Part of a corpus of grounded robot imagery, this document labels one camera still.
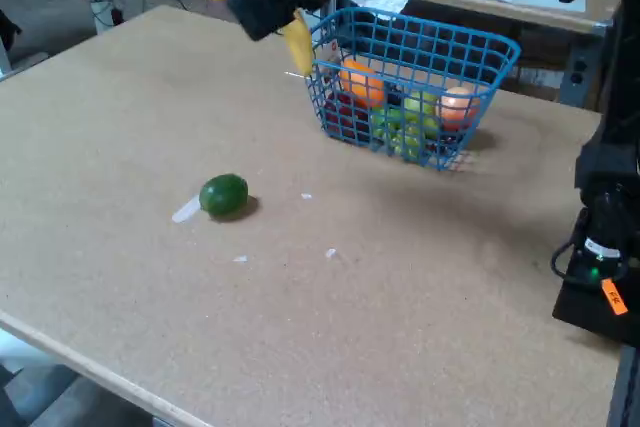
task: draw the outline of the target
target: tan table surface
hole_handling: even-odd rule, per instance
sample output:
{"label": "tan table surface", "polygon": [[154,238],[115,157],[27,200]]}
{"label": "tan table surface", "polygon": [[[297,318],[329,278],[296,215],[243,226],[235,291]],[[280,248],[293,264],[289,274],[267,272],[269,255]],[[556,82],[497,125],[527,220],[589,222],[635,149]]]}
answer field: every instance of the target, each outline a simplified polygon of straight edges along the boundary
{"label": "tan table surface", "polygon": [[492,14],[508,19],[555,27],[579,34],[589,34],[609,23],[620,0],[587,0],[586,12],[543,9],[512,4],[500,0],[426,0],[474,12]]}
{"label": "tan table surface", "polygon": [[[548,268],[596,114],[499,92],[437,173],[327,139],[290,69],[161,8],[0,84],[0,325],[177,425],[604,425],[618,349]],[[228,171],[260,210],[172,223]]]}

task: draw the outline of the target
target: green lime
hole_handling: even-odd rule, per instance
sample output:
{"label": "green lime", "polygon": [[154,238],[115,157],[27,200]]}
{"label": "green lime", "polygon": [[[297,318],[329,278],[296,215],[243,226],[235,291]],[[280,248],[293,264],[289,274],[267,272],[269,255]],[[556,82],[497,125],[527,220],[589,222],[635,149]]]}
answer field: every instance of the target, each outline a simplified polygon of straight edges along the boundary
{"label": "green lime", "polygon": [[224,174],[207,181],[200,189],[200,208],[211,215],[232,214],[249,200],[247,181],[235,174]]}

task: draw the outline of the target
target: orange label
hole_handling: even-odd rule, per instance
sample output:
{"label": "orange label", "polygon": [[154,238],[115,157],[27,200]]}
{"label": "orange label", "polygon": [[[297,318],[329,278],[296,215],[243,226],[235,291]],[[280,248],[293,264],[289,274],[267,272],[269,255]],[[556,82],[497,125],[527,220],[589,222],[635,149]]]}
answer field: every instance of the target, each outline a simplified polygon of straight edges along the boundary
{"label": "orange label", "polygon": [[604,279],[602,281],[602,291],[607,297],[609,305],[611,305],[611,308],[616,315],[622,315],[629,312],[629,309],[627,309],[627,306],[624,305],[624,301],[622,300],[618,289],[611,279]]}

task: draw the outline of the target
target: blue wire basket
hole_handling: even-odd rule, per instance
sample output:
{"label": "blue wire basket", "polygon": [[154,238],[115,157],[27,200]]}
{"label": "blue wire basket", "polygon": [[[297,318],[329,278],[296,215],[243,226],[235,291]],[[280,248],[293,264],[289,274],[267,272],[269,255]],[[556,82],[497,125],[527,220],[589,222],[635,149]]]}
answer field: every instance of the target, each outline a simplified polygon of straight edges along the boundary
{"label": "blue wire basket", "polygon": [[363,7],[311,32],[307,86],[323,130],[438,170],[465,149],[520,55],[500,35]]}

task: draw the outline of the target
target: table edge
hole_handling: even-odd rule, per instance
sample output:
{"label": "table edge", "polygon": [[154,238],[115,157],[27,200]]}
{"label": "table edge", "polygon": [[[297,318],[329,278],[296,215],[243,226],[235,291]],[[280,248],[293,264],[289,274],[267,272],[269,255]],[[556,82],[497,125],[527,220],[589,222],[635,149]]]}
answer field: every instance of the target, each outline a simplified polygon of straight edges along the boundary
{"label": "table edge", "polygon": [[551,12],[549,10],[529,7],[526,5],[512,4],[502,2],[500,0],[423,0],[427,2],[435,2],[441,5],[449,5],[452,7],[462,8],[466,10],[474,10],[486,14],[496,15],[500,17],[508,17],[521,22],[531,22],[554,27],[562,30],[568,30],[578,34],[603,35],[606,28],[605,22],[594,21],[581,17],[576,17],[561,10]]}
{"label": "table edge", "polygon": [[79,374],[175,427],[212,427],[169,401],[121,377],[107,367],[64,346],[24,322],[0,311],[0,328],[60,360]]}

